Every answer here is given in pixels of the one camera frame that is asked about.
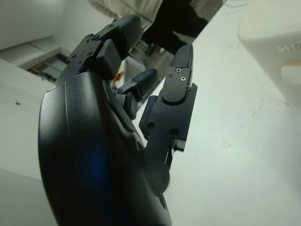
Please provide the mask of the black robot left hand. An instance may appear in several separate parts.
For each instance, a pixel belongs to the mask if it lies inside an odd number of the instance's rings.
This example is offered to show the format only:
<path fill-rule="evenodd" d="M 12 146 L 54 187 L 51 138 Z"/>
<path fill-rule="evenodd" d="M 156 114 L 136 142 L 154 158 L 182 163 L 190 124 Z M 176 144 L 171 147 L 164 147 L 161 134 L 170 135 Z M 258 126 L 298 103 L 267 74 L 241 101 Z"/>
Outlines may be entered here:
<path fill-rule="evenodd" d="M 164 198 L 197 93 L 193 46 L 175 54 L 158 96 L 147 70 L 111 85 L 143 34 L 137 15 L 85 36 L 40 106 L 43 186 L 60 226 L 170 226 Z"/>

